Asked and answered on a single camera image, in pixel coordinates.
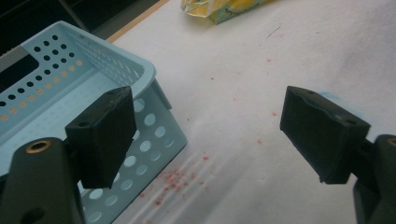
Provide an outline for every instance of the light blue plastic basket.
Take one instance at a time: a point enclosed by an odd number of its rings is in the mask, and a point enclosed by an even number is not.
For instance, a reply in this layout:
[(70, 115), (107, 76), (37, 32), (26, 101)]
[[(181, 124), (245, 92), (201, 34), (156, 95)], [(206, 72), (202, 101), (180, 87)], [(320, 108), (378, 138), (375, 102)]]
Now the light blue plastic basket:
[(0, 175), (20, 146), (65, 139), (64, 126), (105, 91), (132, 87), (138, 132), (112, 189), (80, 189), (87, 223), (110, 223), (187, 144), (154, 66), (62, 21), (21, 46), (39, 66), (0, 94)]

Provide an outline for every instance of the plastic bag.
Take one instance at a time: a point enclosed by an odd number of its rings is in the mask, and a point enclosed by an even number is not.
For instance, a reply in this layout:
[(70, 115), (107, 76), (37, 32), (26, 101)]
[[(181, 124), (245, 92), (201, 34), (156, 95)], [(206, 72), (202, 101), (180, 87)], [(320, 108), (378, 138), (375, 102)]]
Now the plastic bag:
[(245, 12), (265, 0), (181, 0), (181, 8), (195, 17), (210, 18), (215, 24)]

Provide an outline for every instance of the screw hole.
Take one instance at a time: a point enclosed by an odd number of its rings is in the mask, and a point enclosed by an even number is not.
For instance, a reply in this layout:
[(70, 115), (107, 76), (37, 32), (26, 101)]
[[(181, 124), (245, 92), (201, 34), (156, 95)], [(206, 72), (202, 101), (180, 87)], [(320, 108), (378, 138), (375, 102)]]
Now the screw hole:
[(346, 123), (348, 123), (350, 125), (357, 125), (358, 124), (355, 120), (352, 120), (352, 119), (347, 119)]
[(81, 127), (81, 128), (83, 128), (83, 127), (86, 127), (86, 126), (88, 126), (88, 125), (90, 125), (90, 123), (89, 123), (88, 121), (83, 121), (83, 122), (81, 122), (78, 126)]
[(390, 138), (388, 139), (388, 143), (396, 147), (396, 138)]
[(34, 224), (41, 220), (45, 215), (45, 212), (41, 208), (34, 208), (29, 212), (25, 213), (21, 219), (22, 224)]
[(50, 141), (38, 141), (26, 148), (26, 152), (29, 154), (35, 154), (42, 152), (50, 147)]

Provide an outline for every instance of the white table surface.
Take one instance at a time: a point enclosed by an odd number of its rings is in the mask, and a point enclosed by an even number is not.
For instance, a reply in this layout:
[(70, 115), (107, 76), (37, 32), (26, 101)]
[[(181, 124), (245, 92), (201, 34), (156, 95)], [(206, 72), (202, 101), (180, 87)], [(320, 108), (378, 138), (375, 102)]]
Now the white table surface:
[(115, 42), (154, 63), (189, 140), (115, 223), (356, 223), (355, 178), (320, 184), (280, 116), (293, 85), (371, 123), (371, 141), (396, 134), (395, 2), (275, 0), (220, 25), (179, 4)]

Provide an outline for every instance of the red stain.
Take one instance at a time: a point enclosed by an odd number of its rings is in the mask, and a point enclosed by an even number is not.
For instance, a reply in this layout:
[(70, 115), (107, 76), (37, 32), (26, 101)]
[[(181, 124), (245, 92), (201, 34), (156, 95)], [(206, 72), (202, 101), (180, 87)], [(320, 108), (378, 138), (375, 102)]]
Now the red stain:
[(160, 206), (163, 203), (163, 199), (159, 198), (157, 200), (155, 200), (155, 205)]

